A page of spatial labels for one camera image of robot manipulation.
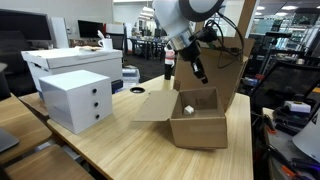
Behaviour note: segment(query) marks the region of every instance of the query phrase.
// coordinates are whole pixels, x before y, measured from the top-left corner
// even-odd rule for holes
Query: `small white object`
[[[50,118],[75,134],[112,113],[109,77],[79,70],[39,80]]]
[[[113,49],[112,39],[101,39],[98,41],[99,46],[103,48],[103,50],[108,51]]]
[[[99,30],[98,30],[98,36],[99,36],[101,39],[105,39],[104,36],[103,36],[103,34],[102,34],[102,32],[99,31]]]
[[[303,102],[286,101],[285,106],[288,106],[291,112],[310,113],[311,106]]]
[[[193,112],[194,112],[194,109],[190,105],[185,107],[183,110],[184,115],[191,115]]]

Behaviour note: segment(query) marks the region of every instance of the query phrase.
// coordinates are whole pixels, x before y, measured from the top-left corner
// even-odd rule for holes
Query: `cardboard box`
[[[39,80],[50,118],[75,134],[112,113],[109,77],[79,70]]]
[[[122,80],[122,52],[81,51],[78,48],[22,51],[33,81],[42,92],[39,78],[76,70],[87,70],[111,78],[111,82]]]
[[[185,62],[179,59],[175,69],[174,89],[179,91],[204,87],[216,87],[219,90],[219,97],[224,110],[226,111],[238,88],[240,78],[245,69],[248,56],[251,53],[253,43],[253,39],[245,39],[243,61],[234,59],[234,57],[228,53],[222,53],[220,62],[220,51],[209,49],[205,44],[201,43],[200,59],[204,66],[209,83],[202,84],[202,82],[193,75],[190,62]],[[225,38],[225,46],[241,48],[238,38]],[[223,69],[218,68],[218,65],[223,66],[233,60],[235,60],[235,62],[230,66]]]
[[[195,112],[184,115],[186,106]],[[170,121],[177,147],[227,148],[227,122],[216,88],[153,91],[134,121]]]

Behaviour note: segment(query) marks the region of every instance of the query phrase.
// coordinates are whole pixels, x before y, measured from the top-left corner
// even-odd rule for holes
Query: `ceiling light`
[[[145,7],[143,7],[142,11],[153,12],[154,10],[152,8],[145,6]]]
[[[293,9],[297,9],[297,6],[283,6],[282,9],[283,10],[293,10]]]
[[[277,13],[276,15],[277,16],[285,16],[285,15],[287,15],[288,13],[283,13],[283,12],[280,12],[280,13]]]
[[[153,14],[148,13],[140,13],[141,16],[153,17]]]
[[[265,7],[263,7],[263,6],[258,6],[258,8],[257,8],[257,10],[264,10],[265,9]]]

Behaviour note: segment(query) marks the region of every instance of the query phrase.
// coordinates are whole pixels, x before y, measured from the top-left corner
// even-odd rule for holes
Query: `computer monitor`
[[[161,29],[154,29],[154,37],[160,37],[161,36]]]
[[[20,31],[29,41],[52,40],[46,14],[0,9],[0,31]]]
[[[80,37],[99,38],[98,30],[103,32],[103,23],[78,20]]]
[[[255,111],[261,108],[275,109],[296,95],[307,97],[320,83],[320,67],[290,64],[276,61],[266,77],[250,95]]]
[[[161,29],[160,36],[167,36],[167,32],[164,29]]]

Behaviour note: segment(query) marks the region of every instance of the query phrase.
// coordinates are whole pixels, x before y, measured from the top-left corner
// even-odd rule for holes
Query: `white box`
[[[139,69],[122,69],[123,83],[139,84],[140,72]]]
[[[78,48],[22,51],[38,91],[39,78],[76,70],[87,70],[111,78],[122,79],[122,51],[80,51]]]
[[[109,77],[79,70],[39,81],[50,118],[75,134],[112,113]]]

